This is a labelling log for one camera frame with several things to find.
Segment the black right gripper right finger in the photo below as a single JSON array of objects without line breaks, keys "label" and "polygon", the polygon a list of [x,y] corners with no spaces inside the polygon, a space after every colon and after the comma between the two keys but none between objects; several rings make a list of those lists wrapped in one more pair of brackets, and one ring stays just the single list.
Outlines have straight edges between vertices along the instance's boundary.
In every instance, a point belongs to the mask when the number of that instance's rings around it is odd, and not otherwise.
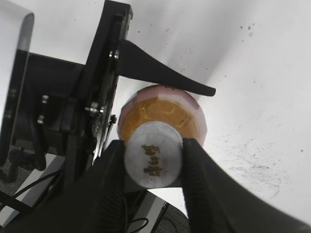
[{"label": "black right gripper right finger", "polygon": [[181,186],[192,233],[309,233],[310,225],[262,201],[193,138],[183,140]]}]

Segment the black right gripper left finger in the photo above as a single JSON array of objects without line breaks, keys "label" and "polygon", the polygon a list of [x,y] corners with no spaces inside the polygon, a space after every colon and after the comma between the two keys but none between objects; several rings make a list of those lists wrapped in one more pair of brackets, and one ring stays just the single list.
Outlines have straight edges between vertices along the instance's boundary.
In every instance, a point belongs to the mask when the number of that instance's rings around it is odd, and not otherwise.
[{"label": "black right gripper left finger", "polygon": [[3,233],[123,233],[124,142],[114,140],[75,184]]}]

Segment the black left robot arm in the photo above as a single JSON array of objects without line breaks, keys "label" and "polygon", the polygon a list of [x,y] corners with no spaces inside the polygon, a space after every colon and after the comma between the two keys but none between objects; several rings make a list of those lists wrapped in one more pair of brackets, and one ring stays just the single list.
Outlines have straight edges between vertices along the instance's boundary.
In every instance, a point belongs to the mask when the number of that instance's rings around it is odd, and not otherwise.
[{"label": "black left robot arm", "polygon": [[119,76],[212,97],[215,88],[193,81],[126,39],[133,12],[107,0],[84,65],[31,53],[17,112],[12,164],[44,170],[45,154],[65,158],[63,184],[85,172],[105,149]]}]

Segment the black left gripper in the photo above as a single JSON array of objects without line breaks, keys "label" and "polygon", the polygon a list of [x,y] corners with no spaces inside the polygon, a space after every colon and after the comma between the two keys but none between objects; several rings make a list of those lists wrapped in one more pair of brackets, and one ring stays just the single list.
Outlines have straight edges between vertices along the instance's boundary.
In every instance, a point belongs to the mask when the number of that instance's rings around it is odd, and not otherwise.
[{"label": "black left gripper", "polygon": [[105,148],[114,123],[110,115],[118,75],[207,97],[216,93],[125,40],[132,17],[129,4],[105,1],[86,64],[75,71],[69,96],[42,96],[37,123],[48,145],[65,158],[65,187],[75,183]]}]

